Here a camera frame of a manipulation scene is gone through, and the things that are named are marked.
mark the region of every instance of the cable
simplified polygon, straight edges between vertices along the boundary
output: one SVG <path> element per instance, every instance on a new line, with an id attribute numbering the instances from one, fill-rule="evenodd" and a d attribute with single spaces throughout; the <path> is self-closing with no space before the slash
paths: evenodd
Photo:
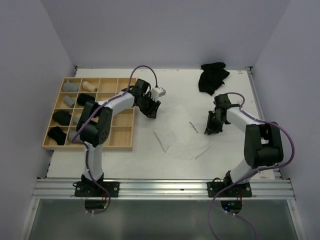
<path id="1" fill-rule="evenodd" d="M 118 94 L 118 95 L 116 95 L 116 96 L 113 96 L 113 97 L 109 98 L 109 99 L 108 99 L 107 101 L 105 101 L 102 105 L 100 105 L 99 107 L 97 107 L 97 109 L 96 109 L 95 111 L 93 111 L 93 113 L 89 116 L 89 118 L 87 119 L 87 121 L 80 127 L 80 129 L 79 129 L 79 130 L 76 132 L 76 134 L 74 135 L 74 137 L 73 137 L 73 139 L 72 139 L 72 141 L 71 141 L 73 144 L 76 143 L 76 142 L 75 142 L 76 138 L 79 136 L 79 134 L 84 130 L 84 128 L 89 124 L 89 122 L 92 120 L 92 118 L 94 118 L 94 116 L 97 114 L 97 112 L 98 112 L 101 108 L 103 108 L 105 105 L 107 105 L 107 104 L 110 103 L 111 101 L 122 97 L 123 95 L 125 95 L 125 94 L 129 91 L 129 89 L 130 89 L 130 84 L 131 84 L 131 81 L 132 81 L 132 77 L 133 77 L 135 71 L 136 71 L 137 69 L 139 69 L 139 68 L 142 68 L 142 67 L 151 70 L 151 72 L 153 73 L 154 78 L 155 78 L 155 86 L 158 87 L 158 79 L 157 79 L 157 75 L 156 75 L 155 71 L 154 71 L 151 67 L 149 67 L 149 66 L 147 66 L 147 65 L 137 66 L 135 69 L 133 69 L 133 71 L 132 71 L 132 73 L 131 73 L 131 75 L 130 75 L 128 87 L 126 88 L 126 90 L 125 90 L 122 94 Z M 92 211 L 92 212 L 91 212 L 92 214 L 101 214 L 101 213 L 103 213 L 105 210 L 107 210 L 108 207 L 110 206 L 110 203 L 111 203 L 110 193 L 107 191 L 107 189 L 105 189 L 103 186 L 101 186 L 99 183 L 97 183 L 97 181 L 96 181 L 96 180 L 94 179 L 94 177 L 92 176 L 91 171 L 90 171 L 90 168 L 89 168 L 89 162 L 88 162 L 88 161 L 89 161 L 89 146 L 88 146 L 85 142 L 81 142 L 81 144 L 83 144 L 84 147 L 85 147 L 85 149 L 86 149 L 86 151 L 85 151 L 85 167 L 86 167 L 86 169 L 87 169 L 87 171 L 88 171 L 88 174 L 89 174 L 92 182 L 93 182 L 98 188 L 100 188 L 103 192 L 105 192 L 105 194 L 107 194 L 107 196 L 108 196 L 108 204 L 107 204 L 107 206 L 106 206 L 103 210 L 100 210 L 100 211 Z"/>
<path id="2" fill-rule="evenodd" d="M 249 113 L 247 113 L 247 112 L 245 112 L 244 110 L 242 110 L 242 107 L 243 107 L 243 105 L 244 105 L 244 103 L 245 103 L 245 97 L 244 97 L 242 94 L 240 94 L 240 93 L 238 93 L 238 92 L 227 92 L 226 94 L 238 95 L 238 96 L 240 96 L 240 97 L 243 99 L 243 102 L 240 104 L 240 107 L 239 107 L 239 108 L 240 108 L 240 111 L 241 111 L 245 116 L 247 116 L 248 118 L 250 118 L 250 119 L 252 119 L 252 120 L 254 120 L 254 121 L 258 122 L 258 123 L 263 123 L 263 124 L 272 125 L 272 126 L 278 128 L 278 129 L 280 129 L 280 130 L 286 135 L 286 137 L 288 138 L 288 140 L 289 140 L 289 142 L 290 142 L 290 145 L 291 145 L 291 155 L 290 155 L 290 157 L 289 157 L 289 160 L 286 161 L 286 162 L 283 163 L 283 164 L 274 165 L 274 166 L 268 166 L 268 167 L 266 166 L 266 167 L 261 167 L 261 168 L 259 168 L 259 169 L 256 169 L 254 172 L 245 175 L 244 177 L 242 177 L 242 178 L 239 179 L 238 181 L 236 181 L 236 182 L 234 182 L 233 184 L 231 184 L 231 185 L 225 187 L 224 189 L 220 190 L 220 191 L 213 197 L 213 199 L 212 199 L 212 201 L 211 201 L 211 203 L 210 203 L 210 207 L 209 207 L 209 209 L 208 209 L 207 221 L 208 221 L 209 228 L 210 228 L 212 234 L 214 235 L 214 237 L 215 237 L 217 240 L 219 240 L 220 238 L 218 237 L 217 233 L 216 233 L 215 230 L 213 229 L 212 223 L 211 223 L 211 210 L 212 210 L 212 207 L 213 207 L 213 205 L 214 205 L 214 202 L 215 202 L 216 198 L 217 198 L 221 193 L 223 193 L 224 191 L 226 191 L 226 190 L 228 190 L 228 189 L 236 186 L 237 184 L 239 184 L 240 182 L 242 182 L 242 181 L 244 181 L 244 180 L 246 180 L 246 179 L 248 179 L 248 178 L 251 178 L 252 176 L 256 175 L 258 172 L 262 172 L 262 171 L 265 171 L 265 170 L 272 170 L 272 169 L 280 169 L 280 168 L 283 168 L 283 167 L 289 165 L 289 164 L 293 161 L 293 159 L 294 159 L 294 157 L 295 157 L 295 151 L 296 151 L 296 150 L 295 150 L 295 144 L 294 144 L 293 139 L 291 138 L 291 136 L 289 135 L 289 133 L 288 133 L 283 127 L 279 126 L 278 124 L 276 124 L 276 123 L 274 123 L 274 122 L 264 121 L 264 120 L 261 120 L 261 119 L 254 118 L 254 117 L 251 116 Z M 243 216 L 240 216 L 240 215 L 235 215 L 235 216 L 236 216 L 237 218 L 242 219 L 243 221 L 245 221 L 247 224 L 250 225 L 250 227 L 252 228 L 252 230 L 253 230 L 253 232 L 254 232 L 254 237 L 255 237 L 255 239 L 257 240 L 257 239 L 258 239 L 258 234 L 257 234 L 257 230 L 256 230 L 256 228 L 253 226 L 253 224 L 250 223 L 248 220 L 246 220 Z"/>

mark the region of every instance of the gray rolled sock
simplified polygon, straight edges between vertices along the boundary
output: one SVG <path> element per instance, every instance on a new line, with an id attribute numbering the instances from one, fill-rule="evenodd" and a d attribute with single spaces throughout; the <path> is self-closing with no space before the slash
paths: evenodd
<path id="1" fill-rule="evenodd" d="M 69 80 L 67 80 L 65 82 L 65 84 L 63 84 L 63 86 L 62 86 L 62 90 L 64 92 L 78 92 L 79 91 L 79 87 L 80 86 L 78 84 L 72 83 Z"/>
<path id="2" fill-rule="evenodd" d="M 66 95 L 63 97 L 64 103 L 69 107 L 69 108 L 74 108 L 76 101 L 73 100 L 70 96 Z"/>
<path id="3" fill-rule="evenodd" d="M 72 122 L 73 122 L 74 124 L 78 124 L 78 123 L 79 123 L 79 120 L 80 120 L 80 117 L 75 116 L 75 117 L 72 119 Z"/>
<path id="4" fill-rule="evenodd" d="M 74 138 L 74 136 L 76 135 L 76 133 L 77 133 L 77 131 L 75 131 L 75 130 L 69 132 L 68 138 L 69 138 L 70 143 L 72 142 L 72 139 Z M 75 141 L 75 142 L 80 142 L 80 135 L 78 135 L 74 141 Z"/>

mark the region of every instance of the white cloth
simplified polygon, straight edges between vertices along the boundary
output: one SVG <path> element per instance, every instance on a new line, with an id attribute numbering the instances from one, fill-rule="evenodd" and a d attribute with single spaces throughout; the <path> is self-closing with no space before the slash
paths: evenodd
<path id="1" fill-rule="evenodd" d="M 153 132 L 167 154 L 181 159 L 196 159 L 211 146 L 181 105 L 159 109 Z"/>

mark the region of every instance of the robotic arm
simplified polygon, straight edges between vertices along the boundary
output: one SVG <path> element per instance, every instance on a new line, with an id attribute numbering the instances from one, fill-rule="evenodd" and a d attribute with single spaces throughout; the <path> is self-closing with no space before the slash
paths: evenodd
<path id="1" fill-rule="evenodd" d="M 157 110 L 161 104 L 161 102 L 158 101 L 158 98 L 165 95 L 166 91 L 163 88 L 157 87 L 147 93 L 149 87 L 150 84 L 148 82 L 138 79 L 135 85 L 131 86 L 126 94 L 124 94 L 123 90 L 116 95 L 110 103 L 102 107 L 97 112 L 96 116 L 94 116 L 99 117 L 98 121 L 95 122 L 91 120 L 80 133 L 80 140 L 87 146 L 85 151 L 88 151 L 88 153 L 86 153 L 87 157 L 81 181 L 73 184 L 73 186 L 76 187 L 74 193 L 76 197 L 102 196 L 102 190 L 94 183 L 94 181 L 92 181 L 92 178 L 104 188 L 109 188 L 103 181 L 104 172 L 102 169 L 102 149 L 103 143 L 109 137 L 113 116 L 125 109 L 137 106 L 148 118 L 155 119 L 157 117 Z M 76 130 L 79 131 L 83 124 L 89 119 L 90 115 L 107 101 L 108 99 L 98 102 L 86 102 Z M 113 195 L 112 190 L 109 192 L 111 197 L 117 197 L 117 194 Z"/>
<path id="2" fill-rule="evenodd" d="M 223 131 L 224 124 L 235 125 L 245 134 L 244 159 L 238 166 L 226 173 L 223 182 L 212 182 L 209 184 L 210 187 L 208 189 L 214 187 L 215 189 L 213 190 L 218 192 L 217 190 L 237 182 L 259 167 L 270 167 L 283 160 L 281 135 L 277 127 L 260 123 L 247 117 L 241 112 L 239 104 L 231 104 L 227 94 L 216 96 L 214 104 L 214 111 L 209 111 L 204 133 L 208 135 L 218 134 Z M 246 183 L 249 180 L 247 178 L 240 182 L 236 189 L 231 188 L 227 192 L 228 197 L 237 197 L 243 188 L 246 189 L 248 187 Z"/>

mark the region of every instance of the crumpled black cloth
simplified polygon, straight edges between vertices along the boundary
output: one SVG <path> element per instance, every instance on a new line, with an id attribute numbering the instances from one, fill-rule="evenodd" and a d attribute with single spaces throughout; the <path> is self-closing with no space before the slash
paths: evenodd
<path id="1" fill-rule="evenodd" d="M 208 93 L 211 96 L 215 93 L 222 84 L 224 79 L 229 76 L 230 72 L 224 70 L 226 64 L 224 62 L 215 62 L 204 64 L 201 66 L 203 73 L 199 79 L 199 91 Z"/>

